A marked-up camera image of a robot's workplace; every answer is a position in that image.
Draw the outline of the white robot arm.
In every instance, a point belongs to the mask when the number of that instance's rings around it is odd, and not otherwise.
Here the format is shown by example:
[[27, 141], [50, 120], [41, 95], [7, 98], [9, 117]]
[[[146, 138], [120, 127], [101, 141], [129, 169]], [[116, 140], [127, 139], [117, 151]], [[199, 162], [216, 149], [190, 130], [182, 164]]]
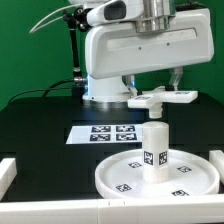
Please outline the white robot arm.
[[69, 0], [79, 4], [79, 26], [88, 31], [83, 99], [120, 104], [137, 94], [133, 76], [169, 69], [175, 89], [187, 65], [214, 55], [211, 15], [196, 2], [175, 0]]

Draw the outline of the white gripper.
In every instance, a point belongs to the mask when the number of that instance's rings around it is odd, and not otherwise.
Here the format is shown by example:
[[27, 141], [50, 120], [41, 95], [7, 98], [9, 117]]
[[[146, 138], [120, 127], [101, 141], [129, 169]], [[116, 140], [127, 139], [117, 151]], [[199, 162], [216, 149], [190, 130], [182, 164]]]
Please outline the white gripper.
[[214, 55], [207, 8], [182, 11], [166, 31], [138, 33], [132, 22], [92, 28], [85, 41], [88, 75], [95, 79], [123, 76], [132, 97], [137, 96], [132, 74], [169, 69], [167, 91], [177, 91], [183, 68], [208, 62]]

